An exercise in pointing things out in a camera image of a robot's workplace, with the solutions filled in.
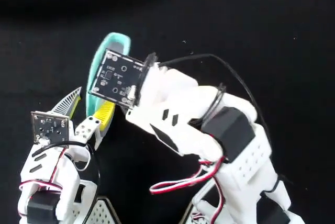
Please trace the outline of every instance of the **cable bundle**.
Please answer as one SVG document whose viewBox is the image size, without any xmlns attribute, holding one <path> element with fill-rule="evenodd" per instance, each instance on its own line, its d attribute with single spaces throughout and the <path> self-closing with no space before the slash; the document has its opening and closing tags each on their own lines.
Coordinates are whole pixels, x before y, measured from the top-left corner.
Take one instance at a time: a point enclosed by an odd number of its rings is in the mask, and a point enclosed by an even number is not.
<svg viewBox="0 0 335 224">
<path fill-rule="evenodd" d="M 218 205 L 217 209 L 215 210 L 215 212 L 214 212 L 214 214 L 211 218 L 211 221 L 210 221 L 210 224 L 214 224 L 215 220 L 217 219 L 220 212 L 222 211 L 222 208 L 223 208 L 224 203 L 225 203 L 224 195 L 222 193 L 222 190 L 220 188 L 220 185 L 219 185 L 217 179 L 215 178 L 215 174 L 219 171 L 224 159 L 225 159 L 225 157 L 223 156 L 216 163 L 205 161 L 205 160 L 199 160 L 200 168 L 199 168 L 198 172 L 195 173 L 193 176 L 191 176 L 189 178 L 182 179 L 182 180 L 178 180 L 178 181 L 159 182 L 159 183 L 154 184 L 153 186 L 151 186 L 149 188 L 149 191 L 152 194 L 163 194 L 163 193 L 171 192 L 171 191 L 174 191 L 174 190 L 177 190 L 177 189 L 180 189 L 180 188 L 184 188 L 184 187 L 187 187 L 187 186 L 194 186 L 195 184 L 198 184 L 200 182 L 203 182 L 203 181 L 206 181 L 208 179 L 213 178 L 214 181 L 215 181 L 216 187 L 218 189 L 219 196 L 220 196 L 219 205 Z M 202 165 L 209 166 L 209 172 L 207 172 L 203 175 L 201 175 L 201 173 L 203 171 Z M 204 218 L 204 216 L 201 215 L 200 213 L 192 215 L 191 217 L 194 220 L 199 220 L 201 218 Z"/>
</svg>

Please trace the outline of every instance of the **perforated plate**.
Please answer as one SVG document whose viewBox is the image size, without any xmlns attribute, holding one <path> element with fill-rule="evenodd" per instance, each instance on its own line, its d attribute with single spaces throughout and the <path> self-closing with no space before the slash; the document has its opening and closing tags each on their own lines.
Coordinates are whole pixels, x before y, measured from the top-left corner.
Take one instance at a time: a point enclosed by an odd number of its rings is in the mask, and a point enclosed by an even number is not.
<svg viewBox="0 0 335 224">
<path fill-rule="evenodd" d="M 105 200 L 98 200 L 87 221 L 87 224 L 117 224 L 113 213 L 109 210 Z"/>
</svg>

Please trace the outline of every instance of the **rectangular hole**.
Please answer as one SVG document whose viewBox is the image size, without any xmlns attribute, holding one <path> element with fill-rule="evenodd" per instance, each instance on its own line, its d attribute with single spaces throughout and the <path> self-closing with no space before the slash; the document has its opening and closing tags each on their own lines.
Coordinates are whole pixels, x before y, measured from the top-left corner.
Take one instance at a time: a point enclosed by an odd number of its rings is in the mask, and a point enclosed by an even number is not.
<svg viewBox="0 0 335 224">
<path fill-rule="evenodd" d="M 37 158 L 35 158 L 35 161 L 39 161 L 39 160 L 41 160 L 41 159 L 44 159 L 46 156 L 47 156 L 47 155 L 44 153 L 44 154 L 38 156 Z"/>
<path fill-rule="evenodd" d="M 30 169 L 30 173 L 33 173 L 33 172 L 36 172 L 37 170 L 41 169 L 42 168 L 42 165 L 39 164 L 38 166 L 35 166 L 34 168 Z"/>
</svg>

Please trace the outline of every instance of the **black fabric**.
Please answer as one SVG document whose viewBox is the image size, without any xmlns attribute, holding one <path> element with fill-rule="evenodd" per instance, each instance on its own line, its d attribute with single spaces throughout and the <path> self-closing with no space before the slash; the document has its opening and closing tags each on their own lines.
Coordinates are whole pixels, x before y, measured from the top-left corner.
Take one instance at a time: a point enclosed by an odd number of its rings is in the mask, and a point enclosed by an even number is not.
<svg viewBox="0 0 335 224">
<path fill-rule="evenodd" d="M 306 223 L 331 219 L 335 94 L 335 0 L 0 0 L 1 217 L 16 223 L 19 173 L 33 143 L 30 111 L 46 111 L 85 86 L 92 56 L 111 31 L 132 38 L 130 55 L 161 61 L 213 53 L 254 93 L 269 124 L 276 170 L 292 211 Z M 247 97 L 214 60 L 175 66 L 200 84 L 224 82 Z M 84 103 L 76 119 L 84 117 Z M 101 194 L 123 223 L 177 223 L 199 187 L 165 195 L 150 185 L 184 178 L 196 157 L 180 157 L 127 123 L 117 109 L 98 150 Z"/>
</svg>

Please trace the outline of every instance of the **black cable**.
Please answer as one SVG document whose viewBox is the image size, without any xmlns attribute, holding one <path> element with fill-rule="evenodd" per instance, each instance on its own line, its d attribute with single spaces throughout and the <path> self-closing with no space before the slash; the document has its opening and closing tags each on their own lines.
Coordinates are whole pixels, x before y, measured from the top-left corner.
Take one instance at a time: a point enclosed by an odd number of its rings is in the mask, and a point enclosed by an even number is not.
<svg viewBox="0 0 335 224">
<path fill-rule="evenodd" d="M 92 158 L 94 159 L 94 162 L 95 162 L 95 165 L 96 165 L 96 169 L 97 169 L 98 180 L 97 180 L 97 183 L 96 183 L 96 191 L 95 191 L 95 194 L 94 194 L 94 198 L 93 198 L 91 207 L 88 210 L 88 213 L 87 213 L 87 215 L 86 215 L 86 217 L 85 217 L 85 219 L 83 221 L 83 224 L 86 224 L 86 222 L 88 221 L 88 219 L 89 219 L 89 217 L 90 217 L 90 215 L 91 215 L 91 213 L 93 211 L 94 205 L 95 205 L 97 197 L 98 197 L 98 191 L 99 191 L 99 188 L 100 188 L 100 185 L 101 185 L 100 166 L 99 166 L 99 161 L 98 161 L 98 159 L 95 156 L 95 150 L 89 144 L 87 145 L 87 147 L 88 147 L 88 150 L 91 153 Z"/>
<path fill-rule="evenodd" d="M 45 147 L 41 147 L 36 152 L 34 152 L 31 156 L 35 157 L 35 156 L 40 155 L 41 153 L 43 153 L 43 152 L 45 152 L 45 151 L 47 151 L 51 148 L 64 147 L 66 145 L 78 145 L 80 147 L 85 147 L 86 146 L 86 144 L 83 144 L 83 143 L 80 143 L 80 142 L 77 142 L 77 141 L 63 141 L 63 142 L 58 142 L 58 143 L 52 143 L 52 144 L 46 145 Z"/>
<path fill-rule="evenodd" d="M 285 179 L 285 177 L 284 177 L 283 175 L 278 175 L 278 177 L 277 177 L 277 181 L 276 181 L 276 183 L 274 184 L 273 188 L 272 188 L 271 190 L 268 190 L 268 191 L 267 191 L 267 190 L 263 190 L 263 191 L 261 191 L 260 195 L 263 196 L 264 193 L 268 193 L 268 194 L 273 193 L 274 191 L 276 191 L 276 189 L 277 189 L 277 187 L 278 187 L 278 185 L 279 185 L 279 182 L 280 182 L 280 181 L 283 181 L 284 179 Z"/>
<path fill-rule="evenodd" d="M 67 145 L 76 145 L 76 146 L 79 146 L 79 147 L 85 147 L 87 146 L 88 147 L 88 150 L 91 154 L 91 157 L 92 159 L 94 160 L 94 163 L 96 165 L 96 169 L 97 169 L 97 183 L 96 183 L 96 191 L 95 191 L 95 195 L 94 195 L 94 198 L 93 198 L 93 201 L 92 201 L 92 205 L 84 219 L 84 222 L 83 223 L 86 223 L 91 215 L 91 212 L 94 208 L 94 205 L 95 205 L 95 202 L 97 200 L 97 197 L 98 197 L 98 191 L 99 191 L 99 188 L 100 188 L 100 184 L 101 184 L 101 175 L 100 175 L 100 168 L 99 168 L 99 162 L 98 162 L 98 159 L 96 158 L 95 156 L 95 150 L 89 145 L 89 144 L 83 144 L 83 143 L 80 143 L 80 142 L 77 142 L 77 141 L 63 141 L 63 142 L 58 142 L 58 143 L 53 143 L 53 144 L 49 144 L 49 145 L 46 145 L 45 147 L 42 147 L 40 149 L 38 149 L 36 152 L 34 152 L 32 154 L 32 157 L 35 157 L 51 148 L 55 148 L 55 147 L 66 147 Z"/>
<path fill-rule="evenodd" d="M 167 65 L 170 65 L 170 64 L 179 63 L 179 62 L 183 62 L 183 61 L 186 61 L 186 60 L 196 60 L 196 59 L 200 59 L 200 58 L 214 58 L 214 59 L 216 59 L 217 61 L 219 61 L 221 64 L 223 64 L 230 71 L 230 73 L 233 75 L 233 77 L 235 77 L 239 81 L 239 83 L 243 86 L 244 90 L 248 94 L 248 96 L 251 100 L 251 103 L 256 108 L 256 111 L 257 111 L 257 113 L 259 115 L 259 118 L 260 118 L 260 122 L 264 127 L 265 134 L 267 136 L 267 139 L 269 140 L 270 146 L 272 147 L 269 129 L 267 127 L 267 124 L 265 123 L 262 111 L 259 108 L 254 96 L 252 95 L 251 91 L 249 90 L 249 88 L 245 84 L 244 80 L 239 76 L 239 74 L 237 74 L 237 72 L 225 60 L 221 59 L 220 57 L 218 57 L 214 54 L 195 54 L 195 55 L 188 55 L 186 57 L 181 57 L 181 58 L 173 59 L 173 60 L 170 60 L 170 61 L 162 62 L 162 63 L 159 64 L 159 66 L 167 66 Z"/>
<path fill-rule="evenodd" d="M 209 106 L 208 110 L 204 113 L 204 115 L 201 118 L 191 120 L 189 123 L 193 126 L 199 126 L 200 124 L 204 123 L 208 116 L 218 107 L 219 102 L 221 101 L 224 93 L 226 92 L 226 87 L 220 83 L 219 87 L 217 87 L 218 91 L 215 95 L 215 98 L 211 102 L 211 105 Z"/>
</svg>

